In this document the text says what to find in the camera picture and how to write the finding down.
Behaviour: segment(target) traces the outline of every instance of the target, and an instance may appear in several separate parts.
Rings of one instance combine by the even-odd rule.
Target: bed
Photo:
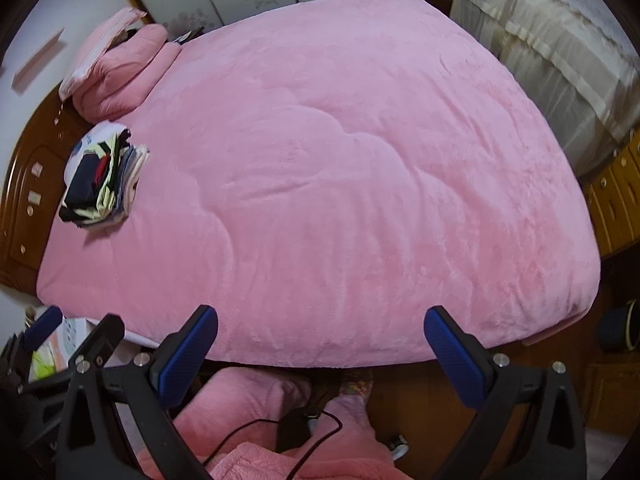
[[[59,106],[14,153],[1,276],[69,316],[117,312],[159,341],[207,303],[212,359],[353,367],[433,358],[433,304],[491,347],[560,330],[596,295],[587,208],[548,125],[422,0],[309,2],[185,44],[118,119],[151,156],[106,232],[56,216],[89,129]]]
[[[542,111],[587,180],[640,117],[640,59],[603,0],[453,0],[450,17]]]

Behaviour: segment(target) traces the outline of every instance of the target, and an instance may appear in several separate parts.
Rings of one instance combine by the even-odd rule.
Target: wooden headboard
[[[66,161],[91,129],[56,86],[29,119],[7,169],[0,202],[0,283],[36,293],[36,278],[58,204]]]

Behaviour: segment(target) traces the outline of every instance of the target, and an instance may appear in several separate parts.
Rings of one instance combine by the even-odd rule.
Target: stack of folded clothes
[[[126,127],[106,121],[98,126],[109,131],[85,145],[76,157],[77,166],[58,211],[63,222],[82,228],[115,225],[129,215],[140,170],[149,156],[143,144],[129,143]]]

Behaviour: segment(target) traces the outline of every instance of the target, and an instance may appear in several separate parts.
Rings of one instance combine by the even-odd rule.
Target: person
[[[340,393],[324,407],[342,428],[303,461],[319,440],[337,429],[333,417],[323,413],[302,447],[281,454],[274,452],[277,424],[254,422],[234,433],[256,419],[277,421],[306,406],[311,385],[301,376],[223,368],[180,412],[174,425],[200,462],[205,463],[216,450],[206,466],[216,480],[285,479],[299,462],[297,479],[410,480],[395,468],[387,447],[376,441],[366,410],[372,386],[369,369],[343,373]],[[141,452],[138,460],[146,475],[162,478],[148,452]]]

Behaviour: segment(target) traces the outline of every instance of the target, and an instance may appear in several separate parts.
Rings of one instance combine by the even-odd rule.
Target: wall
[[[6,168],[24,126],[42,99],[62,79],[76,48],[95,25],[127,6],[127,0],[40,0],[31,11],[0,68],[0,185],[4,184]],[[61,28],[64,31],[57,47],[62,49],[18,94],[12,89],[15,72]],[[28,296],[0,289],[0,347],[10,326],[11,330],[20,330],[22,309],[30,302]]]

